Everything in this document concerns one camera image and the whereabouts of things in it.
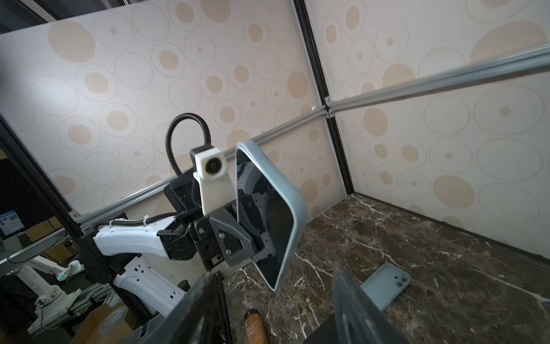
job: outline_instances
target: smartphone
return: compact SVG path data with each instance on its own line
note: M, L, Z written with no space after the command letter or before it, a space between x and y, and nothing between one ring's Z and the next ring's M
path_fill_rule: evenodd
M304 230L307 208L298 190L255 143L237 145L235 164L237 221L258 247L252 261L276 292Z
M386 309L407 288L411 276L397 266L385 263L363 284L361 289L380 311Z

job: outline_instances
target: orange bottle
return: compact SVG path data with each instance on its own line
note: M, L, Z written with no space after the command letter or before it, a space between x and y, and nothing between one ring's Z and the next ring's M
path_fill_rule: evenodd
M268 344L262 319L257 309L251 308L244 314L247 344Z

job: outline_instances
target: phone screen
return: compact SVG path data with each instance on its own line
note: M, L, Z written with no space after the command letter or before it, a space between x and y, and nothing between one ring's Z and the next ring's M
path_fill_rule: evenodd
M287 203L268 179L241 150L236 151L237 221L246 228L258 249L264 248L260 235L266 231L272 251L256 261L267 283L275 288L287 250L294 218Z

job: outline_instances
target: marble tabletop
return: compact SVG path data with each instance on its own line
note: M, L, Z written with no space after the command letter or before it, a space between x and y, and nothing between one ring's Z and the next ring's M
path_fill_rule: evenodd
M277 294L253 264L224 281L234 343L250 308L271 344L303 343L333 313L336 265L362 283L385 262L412 277L384 311L411 343L550 343L550 265L356 194L307 225Z

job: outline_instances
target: camera lens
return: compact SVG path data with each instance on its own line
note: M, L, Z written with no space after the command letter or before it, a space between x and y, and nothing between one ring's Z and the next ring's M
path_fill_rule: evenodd
M206 163L206 173L216 174L222 169L222 161L218 158L210 159Z

